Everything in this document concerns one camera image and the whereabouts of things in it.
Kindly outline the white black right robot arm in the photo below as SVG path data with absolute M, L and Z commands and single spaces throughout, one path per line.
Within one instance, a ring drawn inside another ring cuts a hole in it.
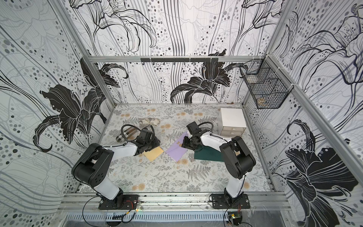
M 204 148 L 211 148 L 222 155 L 224 164 L 230 174 L 229 182 L 225 188 L 225 200 L 234 201 L 243 195 L 243 185 L 247 173 L 253 170 L 256 160 L 240 136 L 226 138 L 216 135 L 212 129 L 201 128 L 203 124 L 211 122 L 203 122 L 197 124 L 192 122 L 187 125 L 189 135 L 185 136 L 182 147 L 194 152 L 201 152 Z

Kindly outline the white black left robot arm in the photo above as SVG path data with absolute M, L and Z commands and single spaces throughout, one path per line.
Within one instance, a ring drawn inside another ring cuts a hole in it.
M 102 146 L 91 144 L 71 170 L 74 178 L 98 192 L 103 198 L 114 201 L 122 196 L 123 191 L 108 177 L 110 164 L 118 159 L 137 156 L 159 147 L 160 140 L 155 135 L 153 126 L 137 128 L 140 134 L 132 141 L 122 145 Z

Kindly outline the plaid cylindrical case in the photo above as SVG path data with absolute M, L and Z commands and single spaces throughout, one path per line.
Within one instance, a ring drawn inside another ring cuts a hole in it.
M 132 140 L 136 139 L 136 137 L 139 135 L 139 131 L 134 127 L 127 126 L 123 130 L 123 134 L 128 141 L 132 141 Z M 122 134 L 120 134 L 120 135 L 116 136 L 116 141 L 119 143 L 122 143 L 122 142 L 126 141 L 125 138 L 122 136 Z

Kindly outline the white mini drawer cabinet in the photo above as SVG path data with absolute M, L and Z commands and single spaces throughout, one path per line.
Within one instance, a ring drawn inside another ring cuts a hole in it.
M 236 108 L 221 108 L 217 127 L 218 133 L 221 136 L 242 136 L 247 128 L 243 110 Z

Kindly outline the small electronics board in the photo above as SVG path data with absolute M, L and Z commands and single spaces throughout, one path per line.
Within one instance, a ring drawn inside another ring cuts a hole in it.
M 227 222 L 233 226 L 239 226 L 243 222 L 242 215 L 238 212 L 229 212 L 227 217 Z

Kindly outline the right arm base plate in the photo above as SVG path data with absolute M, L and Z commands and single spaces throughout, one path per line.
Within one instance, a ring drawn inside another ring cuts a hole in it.
M 228 194 L 211 194 L 209 201 L 212 203 L 213 209 L 250 209 L 250 201 L 248 195 L 242 193 L 236 198 L 231 198 Z

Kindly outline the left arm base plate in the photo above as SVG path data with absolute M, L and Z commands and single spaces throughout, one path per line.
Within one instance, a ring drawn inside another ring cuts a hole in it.
M 139 195 L 127 194 L 117 195 L 115 199 L 109 200 L 104 196 L 101 196 L 99 203 L 99 210 L 135 210 L 139 201 Z

